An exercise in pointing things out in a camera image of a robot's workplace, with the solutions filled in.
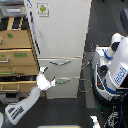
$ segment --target black floor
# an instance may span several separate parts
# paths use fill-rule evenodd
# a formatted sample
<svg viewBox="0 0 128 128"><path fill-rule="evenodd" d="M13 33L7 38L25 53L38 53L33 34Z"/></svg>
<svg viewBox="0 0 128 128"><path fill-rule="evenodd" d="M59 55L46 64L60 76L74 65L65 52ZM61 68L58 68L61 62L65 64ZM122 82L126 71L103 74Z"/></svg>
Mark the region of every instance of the black floor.
<svg viewBox="0 0 128 128"><path fill-rule="evenodd" d="M92 0L85 52L92 51L93 43L109 46L111 36L116 32L127 35L120 22L121 10L128 7L128 0L124 1L106 0L104 3L100 3ZM84 89L83 81L80 81L80 86ZM0 104L0 111L4 112L5 107L6 105ZM101 110L87 108L85 94L79 91L76 99L47 100L40 98L15 128L36 128L41 125L79 125L83 128L92 128L91 115L98 117L101 128L103 128L105 118L102 116Z"/></svg>

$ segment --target handle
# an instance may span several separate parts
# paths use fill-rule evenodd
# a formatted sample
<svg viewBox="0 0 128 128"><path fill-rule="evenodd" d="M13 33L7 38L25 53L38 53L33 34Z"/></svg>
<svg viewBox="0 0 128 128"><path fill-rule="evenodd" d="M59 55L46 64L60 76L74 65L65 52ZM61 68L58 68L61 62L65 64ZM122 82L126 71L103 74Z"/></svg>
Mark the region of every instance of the handle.
<svg viewBox="0 0 128 128"><path fill-rule="evenodd" d="M4 85L2 85L2 87L1 87L1 90L0 90L1 92L18 92L20 89L19 85L18 85L18 88L16 90L3 90L3 87L4 87Z"/></svg>
<svg viewBox="0 0 128 128"><path fill-rule="evenodd" d="M71 60L67 60L67 61L64 62L64 63L57 63L57 62L50 61L51 64L55 64L55 65L58 65L58 66L65 65L65 64L68 64L68 63L70 63L70 62L71 62Z"/></svg>
<svg viewBox="0 0 128 128"><path fill-rule="evenodd" d="M65 84L65 83L67 83L67 82L69 82L69 81L70 81L70 80L58 81L58 82L56 81L56 83L57 83L57 84Z"/></svg>
<svg viewBox="0 0 128 128"><path fill-rule="evenodd" d="M4 60L4 61L0 61L0 63L8 63L9 59Z"/></svg>
<svg viewBox="0 0 128 128"><path fill-rule="evenodd" d="M0 72L0 75L13 75L13 74L15 74L16 73L16 71L14 70L14 72Z"/></svg>

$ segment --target white cabinet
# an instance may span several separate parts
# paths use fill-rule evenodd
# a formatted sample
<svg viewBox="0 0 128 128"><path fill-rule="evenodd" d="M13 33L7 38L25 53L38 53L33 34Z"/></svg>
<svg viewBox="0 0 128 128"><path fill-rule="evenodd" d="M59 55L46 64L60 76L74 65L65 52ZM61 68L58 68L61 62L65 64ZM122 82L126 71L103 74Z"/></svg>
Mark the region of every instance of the white cabinet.
<svg viewBox="0 0 128 128"><path fill-rule="evenodd" d="M46 92L47 98L76 97L82 65L91 0L25 0L39 66L47 66L46 77L75 78Z"/></svg>

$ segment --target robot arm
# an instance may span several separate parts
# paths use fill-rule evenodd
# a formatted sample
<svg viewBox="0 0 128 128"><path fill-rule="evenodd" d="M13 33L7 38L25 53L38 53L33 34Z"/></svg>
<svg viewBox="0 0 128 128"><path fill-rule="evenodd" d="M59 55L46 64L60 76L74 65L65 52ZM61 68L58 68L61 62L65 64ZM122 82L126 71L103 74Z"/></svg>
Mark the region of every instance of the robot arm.
<svg viewBox="0 0 128 128"><path fill-rule="evenodd" d="M3 124L6 124L4 128L10 128L11 124L16 125L19 122L19 120L24 116L24 114L36 103L36 101L40 97L40 91L46 91L50 87L55 86L55 79L49 82L45 78L45 70L47 70L47 68L40 68L40 72L37 76L37 86L31 89L30 96L16 104L9 104L5 108L5 117L7 118L5 120L7 121Z"/></svg>

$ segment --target drawer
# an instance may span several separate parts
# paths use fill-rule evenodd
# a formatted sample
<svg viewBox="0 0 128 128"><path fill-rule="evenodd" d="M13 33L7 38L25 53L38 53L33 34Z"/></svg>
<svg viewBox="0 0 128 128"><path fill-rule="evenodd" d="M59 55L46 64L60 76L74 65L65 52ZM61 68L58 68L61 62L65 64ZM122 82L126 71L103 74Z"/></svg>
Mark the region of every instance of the drawer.
<svg viewBox="0 0 128 128"><path fill-rule="evenodd" d="M38 59L40 67L48 67L47 78L80 76L82 58L74 59Z"/></svg>
<svg viewBox="0 0 128 128"><path fill-rule="evenodd" d="M48 99L53 98L76 98L79 79L56 79L55 87L46 91Z"/></svg>
<svg viewBox="0 0 128 128"><path fill-rule="evenodd" d="M35 65L32 50L0 50L0 66L14 65Z"/></svg>
<svg viewBox="0 0 128 128"><path fill-rule="evenodd" d="M27 30L0 31L0 49L31 48Z"/></svg>
<svg viewBox="0 0 128 128"><path fill-rule="evenodd" d="M38 75L38 72L39 69L37 65L0 67L0 76Z"/></svg>
<svg viewBox="0 0 128 128"><path fill-rule="evenodd" d="M36 81L0 82L0 93L30 92Z"/></svg>

